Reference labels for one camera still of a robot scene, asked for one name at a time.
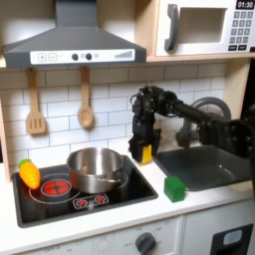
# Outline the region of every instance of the yellow block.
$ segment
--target yellow block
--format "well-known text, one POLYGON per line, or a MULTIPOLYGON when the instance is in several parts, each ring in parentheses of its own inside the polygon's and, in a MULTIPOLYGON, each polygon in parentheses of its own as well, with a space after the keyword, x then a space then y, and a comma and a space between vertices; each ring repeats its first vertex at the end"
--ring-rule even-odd
POLYGON ((146 146, 142 149, 142 163, 149 163, 152 160, 152 149, 151 145, 146 146))

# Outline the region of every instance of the digital clock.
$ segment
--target digital clock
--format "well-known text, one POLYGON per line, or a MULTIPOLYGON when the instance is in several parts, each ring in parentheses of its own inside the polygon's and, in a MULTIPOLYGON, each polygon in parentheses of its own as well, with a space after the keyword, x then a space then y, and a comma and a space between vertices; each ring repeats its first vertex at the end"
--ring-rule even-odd
POLYGON ((254 0, 237 0, 237 10, 254 10, 254 0))

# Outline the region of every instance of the stainless steel pot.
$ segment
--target stainless steel pot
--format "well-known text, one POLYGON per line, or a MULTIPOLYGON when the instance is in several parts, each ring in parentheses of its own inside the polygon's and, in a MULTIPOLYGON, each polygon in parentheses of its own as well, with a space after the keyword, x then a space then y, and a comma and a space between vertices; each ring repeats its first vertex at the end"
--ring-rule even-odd
POLYGON ((108 192, 118 187, 123 179, 123 157, 101 147, 90 147, 70 154, 67 165, 73 187, 86 193, 108 192))

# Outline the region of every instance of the gray sink basin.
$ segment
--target gray sink basin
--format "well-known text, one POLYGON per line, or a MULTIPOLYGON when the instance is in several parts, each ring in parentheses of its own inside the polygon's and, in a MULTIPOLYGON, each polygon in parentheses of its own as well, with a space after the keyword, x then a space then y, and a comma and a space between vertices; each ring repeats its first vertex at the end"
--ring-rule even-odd
POLYGON ((248 159, 214 146, 160 152, 156 163, 167 176, 178 176, 190 191, 251 179, 248 159))

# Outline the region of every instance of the sink faucet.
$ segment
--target sink faucet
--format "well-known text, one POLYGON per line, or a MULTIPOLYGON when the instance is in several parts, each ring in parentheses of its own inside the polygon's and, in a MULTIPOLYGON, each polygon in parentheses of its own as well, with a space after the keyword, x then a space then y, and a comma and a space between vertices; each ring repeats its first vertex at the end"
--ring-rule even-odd
MULTIPOLYGON (((224 118, 226 120, 231 120, 231 112, 228 106, 226 105, 225 102, 217 98, 212 98, 212 97, 202 98, 195 101, 191 106, 199 109, 206 105, 214 105, 219 107, 223 112, 224 118)), ((216 119, 220 119, 220 116, 218 116, 217 114, 214 114, 213 116, 216 119)), ((198 133, 193 132, 191 127, 192 127, 191 122, 189 120, 184 119, 183 127, 176 134, 176 140, 180 147, 189 148, 191 140, 198 139, 198 133)))

